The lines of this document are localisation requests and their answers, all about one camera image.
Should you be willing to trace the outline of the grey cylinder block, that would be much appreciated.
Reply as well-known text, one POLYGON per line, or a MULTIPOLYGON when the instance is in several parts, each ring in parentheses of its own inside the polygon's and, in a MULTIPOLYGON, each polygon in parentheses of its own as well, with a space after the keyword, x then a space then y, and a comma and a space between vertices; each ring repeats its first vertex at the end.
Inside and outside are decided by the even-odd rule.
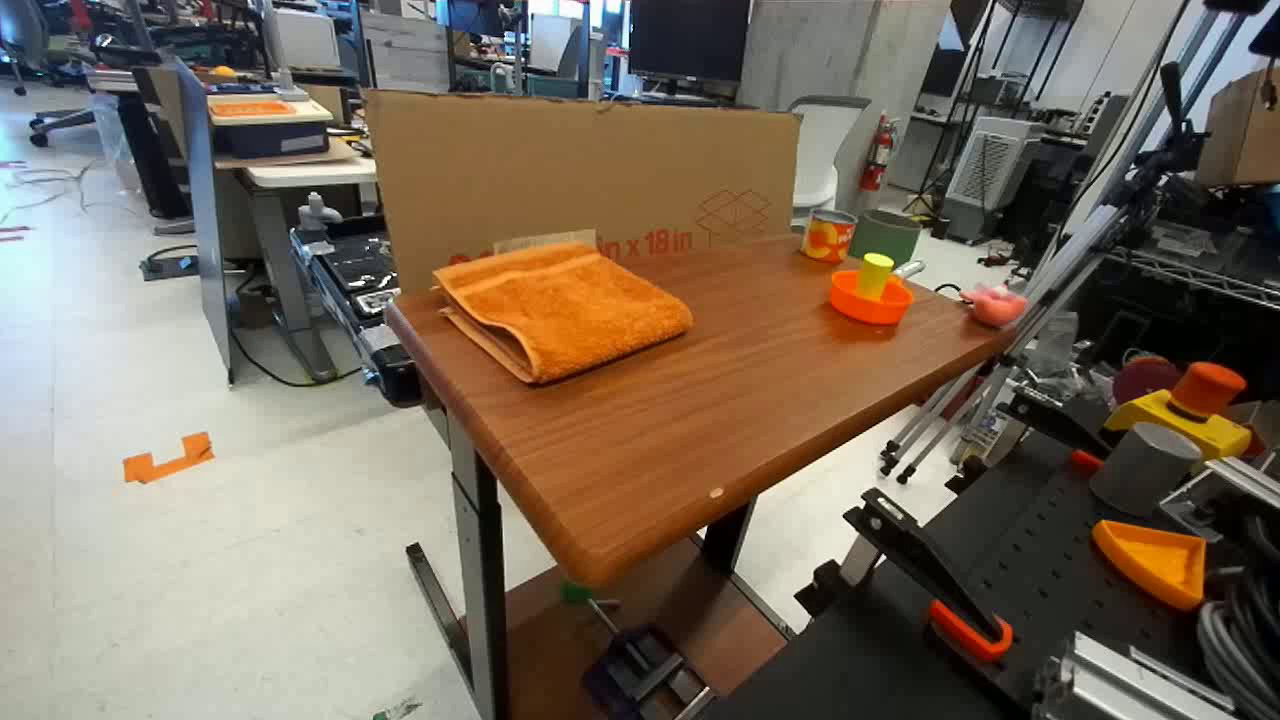
POLYGON ((1176 493, 1198 464, 1199 449, 1188 438, 1139 419, 1107 451, 1105 468, 1089 479, 1089 493, 1107 512, 1154 516, 1157 503, 1176 493))

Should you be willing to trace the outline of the yellow plastic cup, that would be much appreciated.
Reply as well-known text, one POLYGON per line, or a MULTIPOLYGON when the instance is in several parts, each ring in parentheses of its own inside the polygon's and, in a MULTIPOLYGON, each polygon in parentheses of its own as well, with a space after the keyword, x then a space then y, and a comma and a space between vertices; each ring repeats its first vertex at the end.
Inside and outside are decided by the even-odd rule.
POLYGON ((891 256, 869 251, 869 256, 860 262, 857 293, 860 293, 865 302, 881 302, 883 287, 889 287, 889 280, 891 280, 891 271, 897 271, 897 262, 891 262, 891 256))

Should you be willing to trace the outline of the orange plastic bowl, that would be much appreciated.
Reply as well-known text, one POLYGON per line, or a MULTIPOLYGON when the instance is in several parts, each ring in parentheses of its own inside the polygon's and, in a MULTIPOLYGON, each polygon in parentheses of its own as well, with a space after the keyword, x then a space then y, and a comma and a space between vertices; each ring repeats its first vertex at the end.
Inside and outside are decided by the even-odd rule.
POLYGON ((897 329, 914 310, 914 287, 891 278, 881 295, 860 293, 860 271, 841 270, 827 278, 827 303, 869 329, 897 329))

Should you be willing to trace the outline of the large cardboard sheet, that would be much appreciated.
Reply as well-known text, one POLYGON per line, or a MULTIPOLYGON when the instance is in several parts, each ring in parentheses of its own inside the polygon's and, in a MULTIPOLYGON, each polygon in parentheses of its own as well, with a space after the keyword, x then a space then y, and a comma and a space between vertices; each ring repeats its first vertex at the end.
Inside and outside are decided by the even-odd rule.
POLYGON ((371 92, 367 128, 406 293, 517 237, 683 256, 793 224, 793 111, 371 92))

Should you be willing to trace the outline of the black table leg frame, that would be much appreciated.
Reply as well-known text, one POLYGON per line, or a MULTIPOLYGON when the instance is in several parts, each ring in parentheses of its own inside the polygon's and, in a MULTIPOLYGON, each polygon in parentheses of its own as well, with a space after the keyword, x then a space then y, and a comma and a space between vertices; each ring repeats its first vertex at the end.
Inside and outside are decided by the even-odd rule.
POLYGON ((468 680, 479 720, 512 720, 508 680, 508 599, 506 599, 506 524, 497 478, 484 464, 472 432, 444 407, 429 414, 451 459, 458 553, 464 608, 451 608, 429 553, 408 546, 408 569, 429 599, 436 630, 449 641, 458 667, 468 680))

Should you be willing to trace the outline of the orange yellow patterned mug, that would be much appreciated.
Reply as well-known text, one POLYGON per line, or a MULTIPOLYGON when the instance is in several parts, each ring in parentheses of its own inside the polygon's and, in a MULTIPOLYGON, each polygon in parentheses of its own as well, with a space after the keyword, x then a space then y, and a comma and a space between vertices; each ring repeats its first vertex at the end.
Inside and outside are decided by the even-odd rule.
POLYGON ((806 219, 806 242, 801 242, 801 251, 807 262, 827 262, 827 264, 841 264, 850 256, 850 245, 852 245, 852 227, 857 219, 850 214, 813 214, 806 219))

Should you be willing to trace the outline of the black computer monitor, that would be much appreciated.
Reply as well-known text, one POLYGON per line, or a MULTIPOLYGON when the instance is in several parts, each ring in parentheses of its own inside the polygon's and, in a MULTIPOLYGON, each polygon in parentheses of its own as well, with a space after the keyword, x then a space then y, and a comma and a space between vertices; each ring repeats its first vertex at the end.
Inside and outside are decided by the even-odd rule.
POLYGON ((633 0, 637 76, 736 86, 745 41, 747 0, 633 0))

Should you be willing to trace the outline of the orange floor tape marker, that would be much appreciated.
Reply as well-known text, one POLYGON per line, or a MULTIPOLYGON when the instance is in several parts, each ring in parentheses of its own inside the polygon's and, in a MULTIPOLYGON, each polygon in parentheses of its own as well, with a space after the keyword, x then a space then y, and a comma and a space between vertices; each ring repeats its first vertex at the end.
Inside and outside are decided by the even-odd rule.
POLYGON ((156 483, 170 479, 178 474, 190 474, 196 464, 215 459, 215 445, 209 432, 190 432, 180 438, 180 451, 178 456, 156 456, 156 451, 136 451, 121 459, 121 474, 127 483, 156 483))

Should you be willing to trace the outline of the orange towel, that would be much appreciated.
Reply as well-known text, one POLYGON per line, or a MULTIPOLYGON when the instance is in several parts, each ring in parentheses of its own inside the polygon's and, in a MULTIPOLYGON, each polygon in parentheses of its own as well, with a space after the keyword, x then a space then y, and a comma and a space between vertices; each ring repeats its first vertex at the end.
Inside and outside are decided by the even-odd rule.
POLYGON ((442 317, 519 386, 552 386, 691 329, 691 310, 587 245, 436 271, 442 317))

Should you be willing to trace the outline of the red fire extinguisher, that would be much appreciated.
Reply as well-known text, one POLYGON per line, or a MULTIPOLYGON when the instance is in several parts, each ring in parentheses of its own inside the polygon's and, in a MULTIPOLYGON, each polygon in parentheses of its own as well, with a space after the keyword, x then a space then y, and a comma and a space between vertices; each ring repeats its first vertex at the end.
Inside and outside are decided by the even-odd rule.
POLYGON ((871 143, 869 143, 869 155, 865 155, 860 192, 881 192, 891 148, 897 148, 897 125, 889 115, 881 115, 871 143))

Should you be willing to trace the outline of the orange triangular plastic block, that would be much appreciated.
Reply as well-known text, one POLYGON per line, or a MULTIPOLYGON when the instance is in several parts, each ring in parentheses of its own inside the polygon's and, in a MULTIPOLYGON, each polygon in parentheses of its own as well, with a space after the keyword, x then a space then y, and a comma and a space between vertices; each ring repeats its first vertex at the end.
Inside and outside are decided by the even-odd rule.
POLYGON ((1097 553, 1143 595, 1176 614, 1205 605, 1210 542, 1188 534, 1163 534, 1147 524, 1097 520, 1097 553))

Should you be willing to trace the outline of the pink sponge toy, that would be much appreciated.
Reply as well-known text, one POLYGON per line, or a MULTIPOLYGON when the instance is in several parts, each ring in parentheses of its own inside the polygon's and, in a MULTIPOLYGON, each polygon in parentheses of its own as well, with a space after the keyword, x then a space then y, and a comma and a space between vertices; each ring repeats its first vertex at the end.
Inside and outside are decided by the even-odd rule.
POLYGON ((1009 329, 1024 317, 1024 302, 1009 287, 971 287, 964 303, 970 303, 970 317, 987 329, 1009 329))

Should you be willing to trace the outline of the black orange bar clamp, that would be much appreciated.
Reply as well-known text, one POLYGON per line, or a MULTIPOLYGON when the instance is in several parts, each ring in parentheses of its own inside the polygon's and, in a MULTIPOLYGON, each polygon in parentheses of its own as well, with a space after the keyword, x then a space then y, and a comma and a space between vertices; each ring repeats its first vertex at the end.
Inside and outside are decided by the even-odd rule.
POLYGON ((860 503, 844 512, 844 520, 871 546, 876 555, 897 566, 928 593, 928 626, 970 661, 1000 665, 1012 653, 1015 630, 982 605, 944 549, 889 493, 869 487, 860 503))

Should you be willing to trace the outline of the grey office desk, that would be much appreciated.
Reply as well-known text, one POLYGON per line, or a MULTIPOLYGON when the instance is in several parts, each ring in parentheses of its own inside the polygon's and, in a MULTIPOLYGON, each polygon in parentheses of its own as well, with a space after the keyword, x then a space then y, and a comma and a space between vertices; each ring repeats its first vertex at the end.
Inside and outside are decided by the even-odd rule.
POLYGON ((202 310, 223 380, 250 361, 242 347, 242 264, 268 280, 268 322, 301 386, 335 380, 335 361, 315 326, 315 302, 293 251, 295 208, 319 192, 358 214, 375 185, 375 165, 327 139, 332 111, 301 87, 243 92, 178 60, 180 143, 190 165, 193 227, 202 256, 202 310))

